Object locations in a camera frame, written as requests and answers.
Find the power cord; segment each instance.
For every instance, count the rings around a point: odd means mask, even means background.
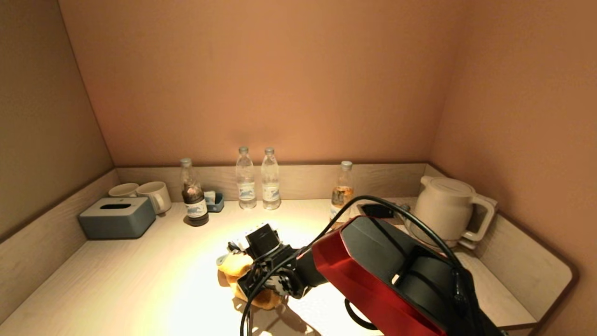
[[[269,272],[267,272],[267,274],[265,274],[261,278],[261,280],[257,283],[257,286],[253,287],[253,290],[247,296],[247,305],[245,306],[245,309],[242,312],[242,317],[241,317],[241,333],[240,333],[241,336],[245,335],[244,334],[245,321],[247,319],[247,316],[250,313],[251,303],[255,299],[255,297],[257,296],[257,294],[259,294],[261,288],[267,282],[267,280],[269,279],[269,277],[271,277],[282,266],[287,265],[289,262],[291,262],[292,260],[296,259],[297,256],[299,256],[301,253],[303,253],[304,251],[306,251],[309,248],[311,248],[311,246],[317,240],[319,240],[321,237],[323,237],[328,232],[328,230],[332,227],[332,225],[334,225],[334,223],[336,223],[336,221],[340,218],[340,216],[342,216],[342,214],[345,211],[347,211],[348,208],[351,207],[351,205],[353,205],[354,203],[356,203],[357,201],[360,201],[360,200],[374,201],[376,203],[382,204],[383,206],[386,206],[389,209],[392,209],[392,210],[400,213],[404,218],[406,218],[409,221],[411,221],[412,224],[416,225],[429,238],[431,238],[431,240],[433,240],[433,242],[446,255],[446,257],[448,258],[449,262],[452,264],[452,266],[456,270],[461,270],[462,269],[464,272],[466,272],[466,270],[464,270],[462,264],[460,263],[460,260],[458,260],[458,258],[454,254],[454,252],[446,245],[446,243],[435,232],[433,232],[427,225],[425,225],[425,223],[421,222],[421,220],[419,220],[417,217],[415,217],[412,213],[406,211],[405,209],[397,206],[396,204],[394,204],[392,202],[384,200],[383,198],[374,197],[374,196],[366,196],[366,195],[357,196],[357,197],[351,199],[350,201],[348,201],[342,207],[342,209],[340,209],[340,211],[338,211],[338,213],[336,214],[336,216],[333,217],[333,219],[330,221],[330,223],[317,235],[317,237],[315,237],[315,239],[313,239],[308,245],[304,246],[303,248],[298,249],[291,256],[289,256],[288,258],[286,258],[282,262],[280,262],[278,265],[275,265],[274,267],[272,267],[272,269]],[[472,284],[472,279],[470,281],[465,280],[465,278],[467,278],[466,276],[458,276],[457,278],[459,280],[461,280],[461,282],[463,282],[463,284],[462,284],[464,286],[464,293],[463,293],[463,295],[466,297],[466,301],[467,301],[467,303],[469,305],[469,308],[470,308],[470,311],[471,311],[471,315],[472,315],[472,319],[473,319],[473,327],[475,329],[475,335],[483,336],[484,335],[484,330],[483,330],[483,327],[482,327],[482,324],[481,324],[481,320],[480,320],[480,316],[479,316],[480,308],[479,308],[479,303],[477,302],[477,299],[476,299],[476,295],[474,294],[474,288],[473,288],[473,284]]]
[[[344,306],[346,307],[346,311],[348,312],[348,316],[350,316],[350,318],[356,322],[356,324],[360,325],[361,327],[365,328],[365,329],[369,329],[369,330],[378,330],[377,327],[375,326],[375,324],[371,323],[371,322],[367,322],[363,319],[361,319],[350,307],[350,301],[348,301],[348,299],[344,299]]]

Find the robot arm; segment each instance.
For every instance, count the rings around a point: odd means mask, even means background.
[[[266,224],[229,249],[254,260],[238,280],[247,297],[269,288],[300,299],[330,282],[385,335],[503,335],[471,308],[476,296],[466,269],[381,219],[353,218],[303,249],[283,244]]]

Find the kettle handle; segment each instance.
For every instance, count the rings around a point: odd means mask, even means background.
[[[483,222],[481,223],[479,231],[465,231],[462,235],[464,238],[467,238],[468,240],[478,242],[481,239],[483,239],[483,236],[485,236],[487,228],[489,227],[491,220],[493,219],[493,216],[496,214],[497,201],[485,196],[474,195],[470,202],[473,204],[478,204],[487,209],[487,213],[485,214],[485,218],[483,218]]]

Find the mug handle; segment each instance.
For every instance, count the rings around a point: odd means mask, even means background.
[[[483,222],[481,223],[481,227],[479,228],[479,231],[478,232],[465,231],[462,234],[462,236],[464,238],[467,238],[468,240],[471,240],[473,242],[478,242],[481,239],[483,239],[483,236],[485,236],[485,233],[487,232],[487,228],[489,227],[491,220],[493,219],[493,216],[496,214],[495,204],[497,204],[497,202],[494,200],[492,200],[492,201],[493,201],[493,203],[488,201],[486,197],[481,196],[481,195],[473,196],[473,198],[470,200],[470,202],[473,204],[478,204],[478,205],[486,208],[487,213],[485,214],[485,218],[483,218]]]
[[[155,203],[157,203],[157,212],[161,212],[164,209],[164,199],[160,194],[153,195],[155,197]]]

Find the bottle label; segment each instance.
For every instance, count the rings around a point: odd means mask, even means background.
[[[184,204],[187,206],[187,216],[190,218],[199,218],[207,213],[207,204],[205,203],[205,199],[194,203],[194,204]]]
[[[274,202],[280,199],[280,184],[271,183],[263,185],[263,200]]]
[[[255,198],[255,182],[241,183],[238,185],[238,198],[250,201]]]
[[[338,207],[343,207],[344,204],[352,199],[354,193],[355,190],[351,187],[335,187],[332,191],[332,204]]]
[[[330,219],[336,217],[336,215],[340,212],[340,210],[342,209],[342,207],[337,207],[333,204],[330,205]],[[346,209],[346,211],[344,211],[344,213],[342,213],[342,215],[340,216],[340,218],[338,218],[338,220],[336,222],[338,223],[344,223],[347,222],[350,219],[350,208]]]

